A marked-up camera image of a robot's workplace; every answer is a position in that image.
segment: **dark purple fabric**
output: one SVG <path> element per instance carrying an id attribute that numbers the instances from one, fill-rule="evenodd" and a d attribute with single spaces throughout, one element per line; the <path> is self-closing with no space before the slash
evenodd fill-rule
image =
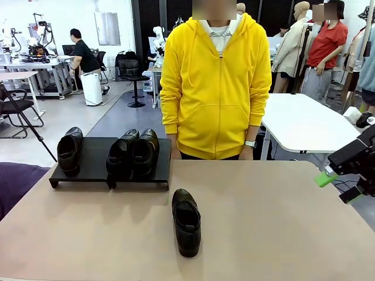
<path id="1" fill-rule="evenodd" d="M 0 221 L 50 168 L 0 163 Z"/>

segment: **hoodie zipper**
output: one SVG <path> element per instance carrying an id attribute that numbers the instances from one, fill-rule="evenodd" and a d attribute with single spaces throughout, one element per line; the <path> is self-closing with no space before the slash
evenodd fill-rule
<path id="1" fill-rule="evenodd" d="M 223 67 L 223 55 L 220 55 L 220 64 L 219 64 L 219 121 L 217 124 L 217 134 L 214 147 L 214 159 L 217 158 L 217 141 L 219 139 L 220 125 L 221 125 L 221 69 Z"/>

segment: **hand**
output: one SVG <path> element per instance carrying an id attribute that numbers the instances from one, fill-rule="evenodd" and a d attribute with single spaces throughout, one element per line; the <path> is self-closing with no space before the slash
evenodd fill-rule
<path id="1" fill-rule="evenodd" d="M 181 160 L 181 153 L 177 148 L 172 148 L 171 159 L 173 160 Z"/>
<path id="2" fill-rule="evenodd" d="M 326 63 L 324 61 L 321 61 L 321 63 L 318 64 L 316 67 L 316 75 L 320 76 L 324 72 L 324 69 L 326 67 Z"/>
<path id="3" fill-rule="evenodd" d="M 239 160 L 253 160 L 253 148 L 244 145 Z"/>

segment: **red t-shirt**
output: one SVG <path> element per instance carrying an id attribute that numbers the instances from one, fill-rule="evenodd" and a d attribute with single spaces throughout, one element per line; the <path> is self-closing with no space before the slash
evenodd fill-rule
<path id="1" fill-rule="evenodd" d="M 342 22 L 338 22 L 337 25 L 328 29 L 328 24 L 325 24 L 321 32 L 317 35 L 314 42 L 312 43 L 309 59 L 307 61 L 308 66 L 316 67 L 318 64 L 331 52 L 336 50 L 339 46 L 344 45 L 347 39 L 347 26 Z M 337 56 L 327 61 L 325 68 L 334 68 L 336 66 Z"/>

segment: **yellow hoodie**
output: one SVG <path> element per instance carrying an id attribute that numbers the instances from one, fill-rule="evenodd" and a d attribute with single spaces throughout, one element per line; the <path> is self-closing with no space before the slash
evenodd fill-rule
<path id="1" fill-rule="evenodd" d="M 271 86 L 267 35 L 248 14 L 222 56 L 198 20 L 169 35 L 161 108 L 178 149 L 203 159 L 241 153 L 249 125 L 260 126 Z"/>

